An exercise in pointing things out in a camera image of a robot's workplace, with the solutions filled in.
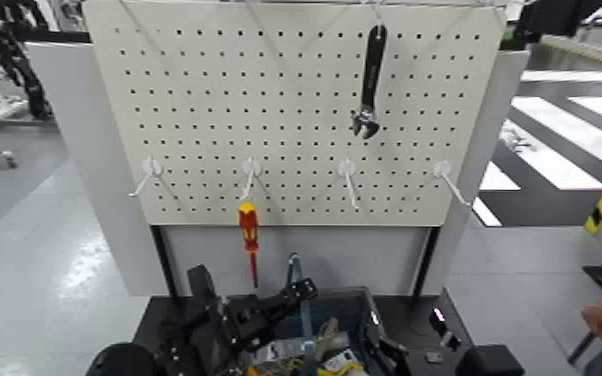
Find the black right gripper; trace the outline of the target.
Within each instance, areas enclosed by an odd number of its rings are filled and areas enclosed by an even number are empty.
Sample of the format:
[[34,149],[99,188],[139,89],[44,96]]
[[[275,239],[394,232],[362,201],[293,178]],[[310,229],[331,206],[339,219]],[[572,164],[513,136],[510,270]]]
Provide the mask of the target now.
[[386,337],[366,340],[367,352],[386,375],[411,376],[407,347]]

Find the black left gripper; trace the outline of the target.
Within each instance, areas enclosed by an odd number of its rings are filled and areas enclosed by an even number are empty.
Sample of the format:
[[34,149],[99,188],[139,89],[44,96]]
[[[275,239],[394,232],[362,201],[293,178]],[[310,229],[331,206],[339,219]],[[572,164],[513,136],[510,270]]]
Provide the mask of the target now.
[[253,353],[275,339],[277,325],[319,295],[315,283],[305,278],[279,293],[260,299],[248,294],[230,299],[216,294],[196,295],[207,328],[209,363],[234,363],[243,352]]

